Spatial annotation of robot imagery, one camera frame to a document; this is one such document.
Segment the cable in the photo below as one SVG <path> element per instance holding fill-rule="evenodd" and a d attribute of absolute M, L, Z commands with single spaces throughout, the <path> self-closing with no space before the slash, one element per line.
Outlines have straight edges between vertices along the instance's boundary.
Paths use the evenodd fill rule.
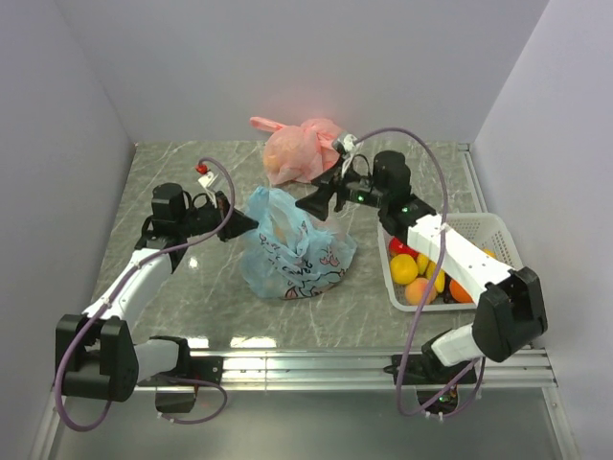
<path fill-rule="evenodd" d="M 177 383 L 186 383 L 188 385 L 210 386 L 212 388 L 216 388 L 217 390 L 219 390 L 221 392 L 221 395 L 223 396 L 223 402 L 221 403 L 221 406 L 213 414 L 207 415 L 206 417 L 203 417 L 202 419 L 181 420 L 181 419 L 175 419 L 174 417 L 171 417 L 170 415 L 167 415 L 167 414 L 160 415 L 163 419 L 166 419 L 169 422 L 172 422 L 174 424 L 198 425 L 198 424 L 203 424 L 204 422 L 209 422 L 210 420 L 214 419 L 217 415 L 219 415 L 223 411 L 223 409 L 226 407 L 226 404 L 228 403 L 228 392 L 226 392 L 226 390 L 224 390 L 220 385 L 217 385 L 216 383 L 212 383 L 211 381 L 196 380 L 196 379 L 180 379 L 176 377 L 168 377 L 168 376 L 163 376 L 163 375 L 158 375 L 156 377 L 160 379 L 168 380 L 168 381 L 176 381 Z"/>
<path fill-rule="evenodd" d="M 406 134 L 407 136 L 413 138 L 418 144 L 420 144 L 423 147 L 423 149 L 426 151 L 428 156 L 430 156 L 430 159 L 432 160 L 432 163 L 434 163 L 434 167 L 437 170 L 437 175 L 439 176 L 439 180 L 441 181 L 441 188 L 443 189 L 443 210 L 441 211 L 441 228 L 443 228 L 447 222 L 447 214 L 449 212 L 449 193 L 447 191 L 447 184 L 444 180 L 443 169 L 441 168 L 441 164 L 437 160 L 436 155 L 426 145 L 426 143 L 423 142 L 423 140 L 421 140 L 421 138 L 417 134 L 414 134 L 408 129 L 404 129 L 402 127 L 382 127 L 380 129 L 376 129 L 375 131 L 369 132 L 368 134 L 365 134 L 364 136 L 358 138 L 355 141 L 355 144 L 356 145 L 360 144 L 366 141 L 367 139 L 370 139 L 371 137 L 376 136 L 377 134 L 381 134 L 383 132 L 401 132 L 403 134 Z M 437 260 L 436 267 L 434 268 L 434 273 L 432 274 L 432 277 L 428 281 L 425 291 L 420 299 L 420 302 L 418 303 L 418 307 L 415 310 L 415 316 L 413 317 L 413 322 L 411 323 L 411 329 L 409 330 L 409 334 L 407 335 L 406 344 L 404 346 L 404 351 L 402 352 L 402 359 L 400 360 L 400 366 L 398 367 L 398 377 L 396 381 L 396 406 L 397 406 L 398 412 L 407 417 L 419 414 L 423 410 L 425 410 L 429 405 L 431 405 L 435 400 L 437 400 L 443 393 L 446 393 L 447 391 L 449 391 L 449 389 L 454 384 L 456 384 L 456 382 L 459 381 L 477 363 L 476 359 L 471 361 L 464 368 L 464 370 L 460 372 L 460 374 L 458 374 L 456 377 L 454 377 L 439 393 L 437 393 L 430 400 L 428 400 L 426 403 L 422 404 L 418 408 L 407 411 L 402 405 L 402 383 L 404 381 L 404 372 L 406 371 L 406 365 L 409 360 L 409 354 L 411 353 L 411 346 L 413 345 L 413 339 L 415 338 L 415 333 L 417 331 L 417 326 L 420 321 L 421 312 L 423 311 L 423 308 L 425 306 L 426 299 L 429 297 L 430 292 L 434 288 L 434 282 L 439 276 L 439 272 L 441 271 L 441 267 L 443 266 L 443 259 L 444 259 L 445 251 L 446 251 L 446 232 L 442 231 L 441 232 L 441 252 L 439 254 L 439 259 Z M 482 373 L 485 367 L 486 366 L 485 366 L 485 359 L 484 359 L 482 362 L 482 366 L 481 366 Z M 473 390 L 475 395 L 479 391 L 482 380 L 483 380 L 483 376 L 481 379 L 477 380 L 477 384 L 475 385 L 475 388 Z M 462 405 L 462 410 L 464 410 L 466 404 L 470 403 L 472 399 L 468 398 L 465 404 Z M 453 414 L 456 414 L 457 412 L 458 412 L 458 409 L 451 412 L 450 414 L 446 414 L 446 416 L 450 417 Z"/>
<path fill-rule="evenodd" d="M 75 335 L 75 338 L 73 338 L 73 341 L 70 342 L 70 345 L 66 349 L 64 356 L 59 362 L 59 365 L 57 367 L 56 379 L 54 381 L 54 397 L 56 400 L 56 410 L 57 410 L 57 414 L 59 415 L 59 418 L 66 424 L 66 426 L 68 426 L 69 428 L 75 431 L 80 431 L 80 432 L 91 431 L 92 429 L 99 426 L 104 420 L 104 418 L 106 417 L 106 414 L 108 413 L 108 409 L 111 405 L 111 401 L 106 402 L 106 406 L 104 407 L 104 410 L 102 411 L 101 416 L 94 423 L 90 425 L 79 425 L 70 418 L 70 416 L 68 415 L 68 412 L 66 411 L 66 407 L 64 406 L 64 402 L 62 400 L 61 388 L 64 382 L 64 375 L 66 374 L 66 367 L 68 366 L 68 361 L 70 360 L 71 356 L 73 355 L 73 353 L 75 352 L 75 350 L 77 349 L 77 347 L 79 346 L 79 344 L 81 343 L 81 341 L 83 340 L 87 332 L 91 329 L 94 323 L 102 317 L 104 312 L 107 311 L 111 305 L 113 305 L 113 301 L 120 294 L 120 292 L 125 287 L 129 279 L 134 275 L 134 273 L 136 273 L 140 269 L 142 265 L 146 265 L 149 262 L 151 262 L 153 259 L 160 257 L 164 254 L 170 254 L 171 252 L 174 252 L 174 251 L 187 249 L 190 246 L 194 246 L 196 244 L 200 244 L 208 240 L 210 237 L 216 235 L 225 226 L 225 224 L 228 223 L 228 221 L 230 220 L 230 217 L 232 216 L 232 213 L 234 212 L 236 194 L 235 194 L 235 187 L 234 187 L 234 182 L 232 181 L 232 177 L 230 177 L 230 174 L 223 167 L 223 165 L 219 163 L 217 160 L 215 160 L 214 158 L 210 158 L 208 156 L 200 158 L 200 160 L 198 160 L 198 165 L 201 165 L 202 163 L 205 163 L 205 162 L 213 163 L 215 166 L 217 166 L 219 170 L 221 171 L 221 173 L 226 178 L 226 181 L 228 182 L 228 187 L 230 189 L 230 199 L 229 199 L 230 208 L 228 209 L 228 214 L 224 216 L 223 220 L 221 221 L 221 223 L 217 226 L 215 230 L 209 233 L 205 233 L 199 239 L 191 241 L 191 242 L 185 242 L 183 244 L 177 244 L 176 246 L 168 247 L 166 249 L 162 249 L 161 251 L 158 251 L 156 253 L 151 254 L 150 256 L 145 257 L 138 265 L 133 265 L 130 268 L 130 270 L 128 270 L 125 273 L 125 276 L 115 286 L 115 288 L 112 290 L 112 292 L 110 293 L 108 298 L 105 300 L 105 302 L 102 304 L 102 306 L 98 309 L 98 311 L 96 311 L 96 313 L 94 313 L 94 315 L 87 320 L 85 325 L 80 329 L 77 335 Z M 210 385 L 209 382 L 200 381 L 200 380 L 194 380 L 194 381 L 198 381 L 198 384 L 200 385 L 213 386 L 213 385 Z M 218 389 L 222 393 L 225 393 L 225 390 L 221 389 L 220 387 Z M 225 407 L 226 402 L 227 402 L 227 395 L 222 405 L 223 407 Z M 217 416 L 219 412 L 220 410 L 217 411 L 215 414 L 213 414 L 213 416 L 210 416 L 207 420 L 211 420 L 211 418 Z"/>

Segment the tomato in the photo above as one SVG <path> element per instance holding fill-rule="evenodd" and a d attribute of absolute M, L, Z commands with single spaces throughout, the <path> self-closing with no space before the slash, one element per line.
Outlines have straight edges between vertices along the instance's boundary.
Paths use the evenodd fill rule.
<path fill-rule="evenodd" d="M 390 245 L 388 246 L 388 250 L 390 251 L 390 255 L 392 257 L 397 256 L 398 254 L 408 254 L 413 259 L 418 257 L 418 251 L 411 249 L 409 246 L 404 244 L 398 238 L 393 237 L 390 241 Z"/>

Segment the white plastic basket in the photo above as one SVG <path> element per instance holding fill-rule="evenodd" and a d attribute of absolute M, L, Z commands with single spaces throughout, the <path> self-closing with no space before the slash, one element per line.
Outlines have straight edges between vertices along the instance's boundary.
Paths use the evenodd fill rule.
<path fill-rule="evenodd" d="M 515 248 L 515 243 L 511 233 L 507 229 L 505 222 L 495 214 L 490 213 L 471 213 L 471 214 L 449 214 L 447 223 L 464 238 L 475 244 L 481 249 L 489 249 L 496 255 L 496 259 L 504 264 L 510 265 L 515 269 L 524 266 L 519 259 L 519 254 Z M 415 311 L 417 306 L 409 305 L 404 297 L 405 286 L 397 285 L 392 281 L 390 272 L 390 254 L 388 245 L 390 237 L 381 224 L 378 226 L 378 243 L 383 265 L 383 277 L 385 286 L 390 294 L 392 305 L 402 311 Z M 425 306 L 424 311 L 456 311 L 475 309 L 475 304 L 446 304 L 439 297 L 434 303 Z"/>

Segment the wire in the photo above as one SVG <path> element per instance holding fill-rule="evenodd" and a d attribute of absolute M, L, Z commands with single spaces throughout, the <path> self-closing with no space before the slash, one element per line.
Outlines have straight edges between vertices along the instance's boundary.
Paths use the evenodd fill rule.
<path fill-rule="evenodd" d="M 447 214 L 449 212 L 449 193 L 447 191 L 447 184 L 444 180 L 443 169 L 441 168 L 441 164 L 437 160 L 436 155 L 427 146 L 427 144 L 423 142 L 423 140 L 417 134 L 414 134 L 410 130 L 404 129 L 402 127 L 382 127 L 380 129 L 376 129 L 375 131 L 369 132 L 368 134 L 365 134 L 364 136 L 358 138 L 355 141 L 355 144 L 356 145 L 360 144 L 366 141 L 367 139 L 370 139 L 371 137 L 376 136 L 377 134 L 381 134 L 383 132 L 401 132 L 413 138 L 418 144 L 420 144 L 423 147 L 423 149 L 426 151 L 426 153 L 432 160 L 432 163 L 434 163 L 434 168 L 437 170 L 437 175 L 439 176 L 439 180 L 441 181 L 441 188 L 443 189 L 443 209 L 441 211 L 441 228 L 443 228 L 447 222 Z M 410 410 L 410 411 L 407 411 L 404 408 L 402 404 L 402 383 L 404 381 L 404 373 L 406 371 L 407 362 L 409 360 L 409 354 L 411 353 L 411 347 L 413 345 L 413 339 L 415 338 L 415 333 L 417 331 L 417 326 L 420 321 L 421 313 L 425 306 L 426 299 L 430 296 L 430 292 L 434 288 L 434 282 L 436 281 L 439 275 L 439 272 L 441 271 L 441 267 L 443 266 L 443 259 L 444 259 L 445 252 L 446 252 L 446 232 L 442 231 L 441 232 L 441 252 L 439 254 L 439 259 L 437 260 L 436 267 L 434 268 L 434 273 L 432 274 L 432 277 L 428 281 L 425 291 L 420 299 L 420 302 L 418 303 L 418 307 L 415 310 L 413 322 L 411 323 L 411 329 L 409 330 L 409 334 L 407 335 L 406 344 L 402 352 L 402 359 L 400 360 L 400 366 L 398 367 L 398 377 L 396 381 L 396 406 L 397 406 L 398 412 L 407 417 L 417 415 L 421 413 L 423 410 L 425 410 L 429 405 L 431 405 L 434 401 L 436 401 L 442 394 L 449 391 L 449 389 L 451 389 L 451 387 L 455 385 L 456 382 L 458 382 L 465 374 L 467 374 L 468 371 L 470 371 L 470 369 L 472 369 L 478 361 L 477 359 L 471 361 L 464 368 L 464 370 L 462 370 L 462 372 L 460 372 L 456 377 L 454 377 L 439 393 L 437 393 L 435 396 L 433 396 L 430 400 L 428 400 L 424 404 L 420 405 L 418 408 Z M 483 359 L 483 362 L 481 365 L 482 375 L 481 375 L 481 378 L 477 380 L 477 384 L 475 385 L 475 388 L 473 390 L 474 395 L 477 394 L 477 392 L 479 391 L 479 388 L 481 387 L 481 383 L 483 381 L 483 370 L 486 367 L 485 364 L 486 364 L 485 359 Z M 472 402 L 472 400 L 474 400 L 474 396 L 472 397 L 472 399 L 468 398 L 465 404 L 462 405 L 462 410 L 464 410 L 466 404 Z M 458 411 L 459 409 L 456 409 L 450 414 L 446 414 L 446 416 L 450 417 L 456 414 Z"/>
<path fill-rule="evenodd" d="M 66 374 L 66 368 L 68 367 L 68 361 L 72 357 L 73 353 L 75 352 L 79 344 L 82 342 L 87 332 L 92 328 L 94 323 L 102 317 L 104 312 L 107 311 L 111 305 L 113 305 L 113 301 L 117 298 L 117 296 L 120 294 L 120 292 L 125 287 L 125 285 L 130 280 L 130 278 L 134 275 L 134 273 L 136 273 L 140 269 L 142 265 L 148 264 L 149 262 L 151 262 L 153 259 L 156 259 L 157 257 L 163 256 L 165 254 L 170 254 L 171 252 L 174 252 L 174 251 L 180 251 L 182 249 L 187 249 L 190 246 L 194 246 L 196 244 L 200 244 L 208 240 L 209 238 L 216 235 L 226 225 L 226 223 L 228 223 L 228 221 L 230 220 L 230 217 L 232 216 L 232 213 L 234 212 L 234 205 L 236 202 L 236 193 L 235 193 L 235 187 L 234 187 L 234 182 L 232 181 L 232 177 L 230 177 L 230 174 L 223 167 L 223 165 L 219 163 L 217 160 L 215 160 L 214 158 L 210 158 L 208 156 L 200 158 L 200 160 L 198 161 L 198 165 L 201 165 L 202 163 L 205 163 L 205 162 L 213 163 L 215 166 L 217 166 L 219 170 L 221 171 L 221 173 L 226 178 L 226 181 L 228 182 L 228 187 L 230 189 L 230 199 L 229 199 L 230 208 L 228 209 L 228 214 L 224 216 L 223 220 L 221 221 L 221 223 L 217 226 L 215 230 L 204 234 L 199 239 L 191 241 L 191 242 L 185 242 L 183 244 L 177 244 L 176 246 L 168 247 L 166 249 L 162 249 L 161 251 L 158 251 L 156 253 L 151 254 L 150 256 L 145 257 L 142 261 L 140 261 L 138 265 L 133 265 L 125 273 L 125 276 L 115 286 L 115 288 L 112 290 L 112 292 L 110 293 L 108 298 L 105 300 L 105 302 L 102 304 L 102 306 L 98 309 L 98 311 L 96 311 L 96 313 L 94 313 L 94 315 L 87 320 L 85 325 L 80 329 L 77 335 L 75 335 L 75 338 L 73 338 L 73 341 L 70 342 L 70 345 L 68 345 L 68 348 L 66 349 L 66 352 L 64 353 L 64 356 L 59 362 L 59 365 L 57 367 L 56 379 L 54 381 L 54 397 L 56 400 L 56 410 L 57 410 L 57 414 L 59 415 L 59 418 L 66 424 L 66 426 L 68 426 L 69 428 L 75 431 L 80 431 L 80 432 L 91 431 L 92 429 L 98 427 L 104 421 L 104 418 L 108 414 L 108 409 L 110 408 L 110 405 L 111 405 L 111 401 L 106 402 L 106 406 L 102 410 L 101 416 L 94 423 L 90 425 L 79 425 L 70 418 L 70 416 L 68 415 L 68 412 L 66 411 L 64 401 L 62 400 L 61 388 L 64 383 L 64 376 Z M 218 385 L 211 385 L 209 382 L 206 382 L 206 381 L 200 381 L 200 380 L 193 380 L 193 381 L 197 381 L 199 385 L 214 386 L 215 388 L 218 387 Z M 218 389 L 225 395 L 225 390 L 223 390 L 221 387 L 219 387 Z M 221 407 L 221 410 L 223 410 L 223 407 L 225 407 L 226 402 L 227 402 L 227 395 L 225 395 L 224 403 Z M 217 412 L 215 412 L 213 416 L 209 416 L 207 420 L 211 420 L 213 417 L 216 417 L 221 412 L 221 410 L 218 410 Z"/>

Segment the gray marble surface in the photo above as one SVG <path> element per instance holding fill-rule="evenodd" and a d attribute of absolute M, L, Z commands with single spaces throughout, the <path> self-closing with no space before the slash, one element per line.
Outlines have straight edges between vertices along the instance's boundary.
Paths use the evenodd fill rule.
<path fill-rule="evenodd" d="M 450 211 L 474 212 L 456 144 L 432 143 L 431 147 L 447 180 Z M 140 144 L 102 263 L 95 298 L 125 267 L 143 221 L 150 214 L 151 192 L 156 185 L 178 182 L 192 194 L 201 192 L 193 166 L 201 156 L 213 156 L 230 171 L 240 209 L 258 185 L 267 184 L 261 163 L 262 148 L 261 142 Z M 415 193 L 440 208 L 442 194 L 438 178 L 419 146 L 397 139 L 375 139 L 367 142 L 361 152 L 372 159 L 377 151 L 385 149 L 406 152 Z M 221 183 L 222 180 L 217 182 L 225 190 Z M 296 197 L 313 190 L 303 184 L 284 188 Z M 358 244 L 352 266 L 339 286 L 311 299 L 259 299 L 240 275 L 240 240 L 222 243 L 211 239 L 192 247 L 164 283 L 132 331 L 135 342 L 146 341 L 155 334 L 170 334 L 198 338 L 193 344 L 206 346 L 208 343 L 214 349 L 403 344 L 413 315 L 396 310 L 389 301 L 378 254 L 375 210 L 348 204 L 337 217 Z M 425 313 L 415 345 L 421 345 L 434 334 L 466 324 L 472 317 L 469 311 Z"/>

